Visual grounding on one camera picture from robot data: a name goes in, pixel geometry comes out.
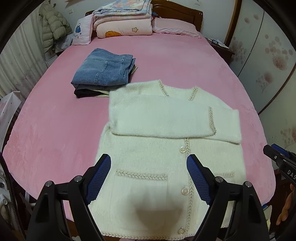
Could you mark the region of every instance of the beige jacket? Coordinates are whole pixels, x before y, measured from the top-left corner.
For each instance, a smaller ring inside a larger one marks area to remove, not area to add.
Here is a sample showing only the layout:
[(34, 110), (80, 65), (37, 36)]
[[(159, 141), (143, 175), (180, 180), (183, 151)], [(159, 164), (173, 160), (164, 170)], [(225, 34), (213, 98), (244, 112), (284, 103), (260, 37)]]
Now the beige jacket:
[(53, 9), (48, 1), (40, 6), (39, 14), (43, 17), (42, 42), (43, 52), (45, 53), (53, 47), (54, 40), (71, 34), (72, 29), (67, 19)]
[[(243, 184), (239, 113), (194, 87), (178, 89), (160, 80), (110, 91), (109, 122), (96, 160), (111, 157), (111, 169), (89, 205), (102, 235), (181, 240), (194, 236), (208, 210), (189, 176), (195, 154), (215, 176)], [(229, 202), (222, 227), (227, 227)]]

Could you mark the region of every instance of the puffer jacket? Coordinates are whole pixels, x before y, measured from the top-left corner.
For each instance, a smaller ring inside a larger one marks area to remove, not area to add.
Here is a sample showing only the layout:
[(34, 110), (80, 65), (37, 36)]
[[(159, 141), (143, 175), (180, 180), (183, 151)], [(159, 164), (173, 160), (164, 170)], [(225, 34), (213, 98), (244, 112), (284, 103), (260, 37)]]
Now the puffer jacket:
[(43, 17), (42, 42), (45, 53), (52, 49), (55, 40), (71, 34), (72, 28), (67, 19), (51, 7), (48, 0), (40, 6), (39, 14)]

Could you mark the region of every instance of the pink bed sheet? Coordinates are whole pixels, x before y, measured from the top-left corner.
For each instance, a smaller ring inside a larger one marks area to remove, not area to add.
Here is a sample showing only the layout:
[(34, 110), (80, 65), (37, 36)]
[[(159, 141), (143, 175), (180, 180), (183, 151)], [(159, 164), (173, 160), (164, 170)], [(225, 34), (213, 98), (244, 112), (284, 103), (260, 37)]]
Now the pink bed sheet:
[(37, 198), (46, 181), (68, 182), (94, 165), (109, 99), (77, 99), (70, 82), (95, 48), (132, 54), (138, 66), (132, 82), (161, 79), (177, 88), (197, 85), (238, 109), (247, 180), (262, 204), (270, 200), (274, 171), (263, 154), (263, 128), (243, 85), (205, 38), (156, 33), (70, 46), (49, 67), (27, 98), (3, 153), (14, 179), (29, 194)]

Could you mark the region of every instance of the pink pillow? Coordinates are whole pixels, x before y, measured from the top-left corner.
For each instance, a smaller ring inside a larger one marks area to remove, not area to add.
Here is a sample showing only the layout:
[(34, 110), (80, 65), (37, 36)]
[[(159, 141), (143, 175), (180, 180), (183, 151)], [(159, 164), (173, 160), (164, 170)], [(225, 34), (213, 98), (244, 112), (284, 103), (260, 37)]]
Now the pink pillow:
[(92, 14), (79, 19), (74, 29), (72, 45), (90, 44), (92, 30), (93, 30)]
[(201, 38), (193, 24), (178, 19), (155, 18), (151, 24), (152, 31), (155, 33), (181, 34)]

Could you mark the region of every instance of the curtain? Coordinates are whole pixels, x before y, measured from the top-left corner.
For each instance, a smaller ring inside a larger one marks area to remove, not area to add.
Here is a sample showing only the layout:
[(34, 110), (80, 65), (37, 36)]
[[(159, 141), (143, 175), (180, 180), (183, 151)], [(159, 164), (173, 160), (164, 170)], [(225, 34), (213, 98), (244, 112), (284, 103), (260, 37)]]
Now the curtain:
[(37, 7), (17, 28), (0, 54), (0, 97), (20, 91), (23, 106), (47, 70), (42, 51), (42, 19)]

